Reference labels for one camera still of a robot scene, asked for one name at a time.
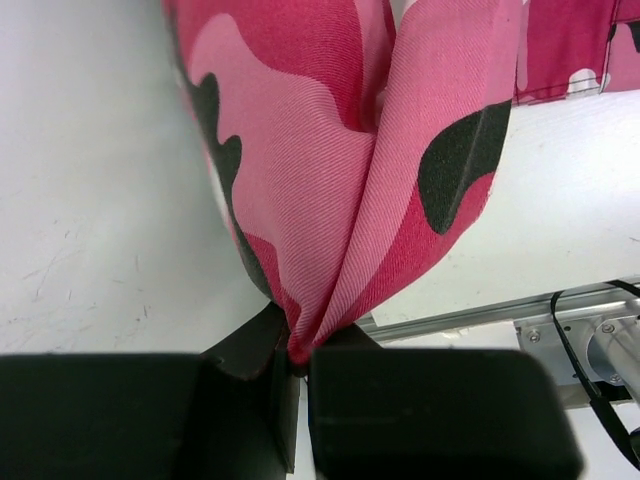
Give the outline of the pink camouflage trousers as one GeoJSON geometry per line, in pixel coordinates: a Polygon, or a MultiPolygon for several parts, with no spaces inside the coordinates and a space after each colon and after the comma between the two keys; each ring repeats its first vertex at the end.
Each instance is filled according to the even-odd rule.
{"type": "Polygon", "coordinates": [[[639,86],[635,1],[168,1],[191,110],[298,365],[478,218],[511,110],[639,86]]]}

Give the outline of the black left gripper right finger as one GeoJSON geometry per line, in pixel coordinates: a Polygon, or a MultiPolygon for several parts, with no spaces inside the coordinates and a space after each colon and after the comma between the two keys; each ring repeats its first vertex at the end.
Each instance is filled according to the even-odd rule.
{"type": "Polygon", "coordinates": [[[584,468],[553,381],[517,350],[341,337],[315,349],[308,381],[325,479],[576,479],[584,468]]]}

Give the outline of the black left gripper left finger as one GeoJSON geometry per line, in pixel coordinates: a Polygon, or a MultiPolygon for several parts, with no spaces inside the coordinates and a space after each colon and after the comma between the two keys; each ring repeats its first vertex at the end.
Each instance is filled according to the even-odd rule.
{"type": "Polygon", "coordinates": [[[295,459],[284,312],[199,353],[6,354],[5,479],[283,479],[295,459]]]}

